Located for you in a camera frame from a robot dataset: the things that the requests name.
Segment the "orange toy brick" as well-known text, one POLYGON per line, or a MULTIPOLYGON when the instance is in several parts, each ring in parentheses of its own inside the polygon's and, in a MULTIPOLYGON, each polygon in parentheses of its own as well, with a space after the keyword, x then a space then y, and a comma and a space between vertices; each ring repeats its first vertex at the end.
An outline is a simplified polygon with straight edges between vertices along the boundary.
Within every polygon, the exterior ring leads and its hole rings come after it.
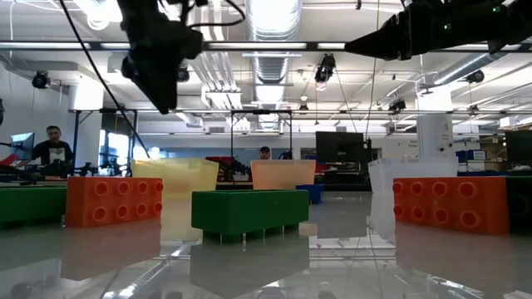
POLYGON ((399 222, 486 235, 510 233, 502 176, 397 178, 392 191, 399 222))
POLYGON ((163 190, 163 180, 157 178, 70 177, 65 224, 91 228, 158 218, 163 190))

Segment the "translucent orange plastic bin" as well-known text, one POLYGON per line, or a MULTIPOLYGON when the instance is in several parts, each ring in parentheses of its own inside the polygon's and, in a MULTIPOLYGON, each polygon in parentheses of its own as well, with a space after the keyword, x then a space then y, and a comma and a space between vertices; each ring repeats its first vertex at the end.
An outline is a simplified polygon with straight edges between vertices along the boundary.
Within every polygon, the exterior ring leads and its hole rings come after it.
POLYGON ((316 161, 311 159, 257 159, 251 161, 254 189, 295 189, 313 184, 316 161))

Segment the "white round pillar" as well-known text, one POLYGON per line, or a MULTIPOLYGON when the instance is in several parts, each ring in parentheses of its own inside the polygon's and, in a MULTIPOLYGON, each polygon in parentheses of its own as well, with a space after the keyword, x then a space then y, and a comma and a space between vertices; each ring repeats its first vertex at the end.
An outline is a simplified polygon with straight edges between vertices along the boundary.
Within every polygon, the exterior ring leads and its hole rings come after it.
POLYGON ((436 87, 417 94, 416 108, 422 111, 416 118, 417 143, 422 158, 451 158, 453 149, 453 111, 448 87, 436 87))

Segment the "translucent yellow plastic bin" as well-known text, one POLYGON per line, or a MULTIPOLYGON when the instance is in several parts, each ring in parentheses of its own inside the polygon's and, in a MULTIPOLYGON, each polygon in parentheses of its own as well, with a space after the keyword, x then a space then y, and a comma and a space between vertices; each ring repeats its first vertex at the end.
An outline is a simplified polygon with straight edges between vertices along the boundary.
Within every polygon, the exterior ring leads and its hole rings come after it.
POLYGON ((199 158, 137 159, 131 170, 134 177, 162 179, 165 196, 190 197, 194 191, 216 189, 219 164, 199 158))

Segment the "black monitor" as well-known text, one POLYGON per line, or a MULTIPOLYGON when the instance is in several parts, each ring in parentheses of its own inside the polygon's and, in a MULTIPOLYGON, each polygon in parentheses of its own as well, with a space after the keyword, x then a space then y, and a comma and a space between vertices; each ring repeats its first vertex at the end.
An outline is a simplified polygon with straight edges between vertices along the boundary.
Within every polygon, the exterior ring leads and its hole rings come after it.
POLYGON ((532 130, 505 133, 507 159, 512 165, 532 167, 532 130))

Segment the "computer monitor with lit screen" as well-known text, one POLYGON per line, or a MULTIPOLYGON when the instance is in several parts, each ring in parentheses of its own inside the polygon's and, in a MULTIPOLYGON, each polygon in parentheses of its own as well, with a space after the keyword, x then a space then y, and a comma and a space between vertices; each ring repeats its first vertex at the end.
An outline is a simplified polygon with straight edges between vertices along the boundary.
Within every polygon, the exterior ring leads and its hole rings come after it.
POLYGON ((32 160, 34 137, 35 134, 33 132, 12 135, 10 153, 15 154, 21 161, 32 160))

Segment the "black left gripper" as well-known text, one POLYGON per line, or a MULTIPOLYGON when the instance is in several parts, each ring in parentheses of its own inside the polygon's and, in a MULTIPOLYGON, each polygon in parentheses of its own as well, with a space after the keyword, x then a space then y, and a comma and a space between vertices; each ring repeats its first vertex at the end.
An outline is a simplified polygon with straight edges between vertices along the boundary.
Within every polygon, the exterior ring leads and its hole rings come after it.
POLYGON ((121 74, 145 83, 144 93, 155 108, 167 115, 177 106, 179 67, 195 58, 203 36, 187 25, 189 12, 204 0, 118 0, 130 49, 121 74))

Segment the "blue storage bin shelf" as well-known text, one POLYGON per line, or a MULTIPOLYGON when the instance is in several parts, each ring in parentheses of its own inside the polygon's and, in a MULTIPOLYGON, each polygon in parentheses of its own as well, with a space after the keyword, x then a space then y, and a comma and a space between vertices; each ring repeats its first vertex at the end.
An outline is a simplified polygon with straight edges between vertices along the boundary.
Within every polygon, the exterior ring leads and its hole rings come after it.
POLYGON ((506 171, 502 158, 489 159, 483 149, 456 151, 459 176, 497 176, 506 171))

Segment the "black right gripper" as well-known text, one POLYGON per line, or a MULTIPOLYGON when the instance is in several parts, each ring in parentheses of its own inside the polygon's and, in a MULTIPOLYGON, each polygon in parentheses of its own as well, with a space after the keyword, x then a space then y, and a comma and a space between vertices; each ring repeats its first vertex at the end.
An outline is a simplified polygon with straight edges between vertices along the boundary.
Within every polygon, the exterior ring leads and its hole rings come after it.
POLYGON ((460 44, 459 0, 411 0, 375 32, 346 42, 344 51, 361 56, 408 60, 460 44))

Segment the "silver ventilation duct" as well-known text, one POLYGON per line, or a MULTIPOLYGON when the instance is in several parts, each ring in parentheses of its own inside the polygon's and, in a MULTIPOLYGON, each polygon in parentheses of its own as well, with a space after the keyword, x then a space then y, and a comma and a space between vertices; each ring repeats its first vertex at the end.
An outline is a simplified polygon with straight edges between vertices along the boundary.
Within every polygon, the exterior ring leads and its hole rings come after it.
POLYGON ((448 85, 506 56, 508 56, 508 53, 470 54, 446 69, 438 71, 427 83, 420 83, 419 89, 428 91, 431 88, 448 85))
MULTIPOLYGON (((248 38, 253 42, 290 42, 298 36, 303 0, 246 0, 248 38)), ((254 99, 262 110, 282 108, 288 52, 255 52, 254 99)))

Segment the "clear plastic bin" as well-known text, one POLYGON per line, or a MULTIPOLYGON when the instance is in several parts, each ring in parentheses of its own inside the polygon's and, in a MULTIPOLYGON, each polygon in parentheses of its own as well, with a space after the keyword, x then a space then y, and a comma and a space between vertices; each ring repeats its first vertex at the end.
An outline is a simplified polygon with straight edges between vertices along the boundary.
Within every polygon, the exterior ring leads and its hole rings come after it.
POLYGON ((397 178, 456 177, 455 158, 382 158, 368 164, 373 193, 390 193, 397 178))

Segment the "black background rig frame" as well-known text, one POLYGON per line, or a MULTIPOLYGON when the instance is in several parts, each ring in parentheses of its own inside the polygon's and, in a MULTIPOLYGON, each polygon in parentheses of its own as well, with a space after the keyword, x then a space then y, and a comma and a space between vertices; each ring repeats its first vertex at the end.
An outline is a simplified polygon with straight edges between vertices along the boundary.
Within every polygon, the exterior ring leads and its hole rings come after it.
POLYGON ((123 119, 126 128, 130 130, 128 159, 131 159, 132 150, 138 137, 139 111, 125 109, 123 114, 116 108, 101 108, 99 110, 69 110, 74 114, 73 139, 71 148, 73 152, 72 166, 84 166, 86 162, 97 165, 100 156, 100 130, 103 115, 113 115, 117 120, 123 119))

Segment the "large black screen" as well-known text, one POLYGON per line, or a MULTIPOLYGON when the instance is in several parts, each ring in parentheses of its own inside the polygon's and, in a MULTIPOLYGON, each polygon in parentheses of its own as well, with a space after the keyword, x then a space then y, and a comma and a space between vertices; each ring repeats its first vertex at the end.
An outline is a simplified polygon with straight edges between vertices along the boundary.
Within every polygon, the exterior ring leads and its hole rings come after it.
POLYGON ((322 163, 362 163, 367 160, 362 133, 315 133, 317 161, 322 163))

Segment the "green toy brick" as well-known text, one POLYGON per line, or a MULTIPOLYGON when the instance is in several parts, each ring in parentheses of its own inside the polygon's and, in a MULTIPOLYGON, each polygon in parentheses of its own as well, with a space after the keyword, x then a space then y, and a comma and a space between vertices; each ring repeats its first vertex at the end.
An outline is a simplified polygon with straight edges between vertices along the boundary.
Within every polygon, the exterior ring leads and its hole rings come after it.
POLYGON ((66 200, 66 186, 0 187, 0 226, 61 220, 66 200))
POLYGON ((510 232, 532 234, 532 176, 506 178, 510 232))
POLYGON ((191 226, 203 238, 238 243, 244 238, 293 232, 308 221, 309 195, 306 190, 221 190, 194 191, 191 226))

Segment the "blue toy brick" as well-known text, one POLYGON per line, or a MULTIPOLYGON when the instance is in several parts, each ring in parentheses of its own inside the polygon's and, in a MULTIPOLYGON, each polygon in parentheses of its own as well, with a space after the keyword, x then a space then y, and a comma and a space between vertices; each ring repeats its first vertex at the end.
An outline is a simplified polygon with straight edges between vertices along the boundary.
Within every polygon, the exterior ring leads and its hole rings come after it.
POLYGON ((300 184, 296 186, 297 190, 306 190, 310 204, 320 204, 323 201, 323 184, 300 184))

